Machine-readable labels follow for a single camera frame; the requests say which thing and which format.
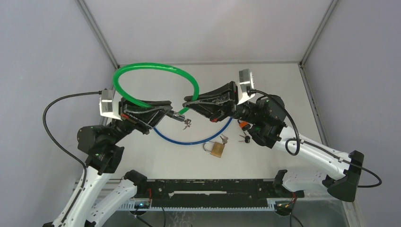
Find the orange black key fob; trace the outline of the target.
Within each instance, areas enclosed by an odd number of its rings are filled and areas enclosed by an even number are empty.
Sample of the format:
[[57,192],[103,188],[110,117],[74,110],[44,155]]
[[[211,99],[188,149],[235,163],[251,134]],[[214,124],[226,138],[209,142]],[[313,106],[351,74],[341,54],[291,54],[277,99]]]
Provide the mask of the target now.
[[238,121],[239,127],[241,128],[242,131],[247,131],[251,128],[250,123],[246,121]]

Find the large brass padlock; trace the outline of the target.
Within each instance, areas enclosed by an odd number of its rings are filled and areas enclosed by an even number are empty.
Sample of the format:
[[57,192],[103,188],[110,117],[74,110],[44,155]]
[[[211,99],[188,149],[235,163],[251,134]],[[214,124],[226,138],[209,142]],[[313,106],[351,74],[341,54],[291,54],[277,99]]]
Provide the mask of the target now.
[[212,156],[221,158],[225,145],[219,142],[204,142],[202,145],[202,148],[204,151],[208,152],[209,154],[211,154]]

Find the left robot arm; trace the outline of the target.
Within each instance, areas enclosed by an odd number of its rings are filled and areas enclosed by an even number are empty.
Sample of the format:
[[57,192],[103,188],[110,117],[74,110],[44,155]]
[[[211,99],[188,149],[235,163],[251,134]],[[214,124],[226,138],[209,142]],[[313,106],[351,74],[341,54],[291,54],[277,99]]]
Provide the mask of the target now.
[[125,98],[118,102],[101,98],[99,109],[111,122],[78,130],[78,149],[87,154],[86,161],[82,162],[83,173],[61,214],[47,223],[49,227],[100,227],[128,199],[152,196],[147,177],[130,170],[111,193],[96,202],[122,160],[124,147],[118,146],[118,142],[133,131],[147,135],[172,111],[171,102],[147,101],[141,107]]

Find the green cable lock keys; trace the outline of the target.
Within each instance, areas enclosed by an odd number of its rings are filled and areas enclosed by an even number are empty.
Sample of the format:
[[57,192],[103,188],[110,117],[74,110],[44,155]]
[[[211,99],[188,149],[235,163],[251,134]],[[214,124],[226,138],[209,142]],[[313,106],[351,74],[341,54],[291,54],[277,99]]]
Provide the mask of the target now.
[[185,127],[183,128],[183,130],[189,128],[189,127],[191,126],[191,124],[192,124],[191,119],[184,119],[183,122],[184,122],[184,124],[185,124]]

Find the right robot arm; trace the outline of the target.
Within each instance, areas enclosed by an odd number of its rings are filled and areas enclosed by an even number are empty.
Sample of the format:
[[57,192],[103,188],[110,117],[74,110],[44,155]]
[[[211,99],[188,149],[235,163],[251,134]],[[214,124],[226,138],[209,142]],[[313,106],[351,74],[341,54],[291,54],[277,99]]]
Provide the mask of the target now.
[[[326,191],[332,197],[353,202],[359,188],[364,155],[361,152],[341,152],[301,135],[296,124],[277,95],[261,92],[256,102],[248,99],[258,93],[247,87],[241,91],[235,82],[199,96],[186,96],[184,107],[196,111],[211,122],[227,117],[250,124],[248,134],[262,147],[283,151],[299,157],[317,168],[315,173],[279,170],[273,183],[276,195]],[[240,102],[240,95],[247,99]]]

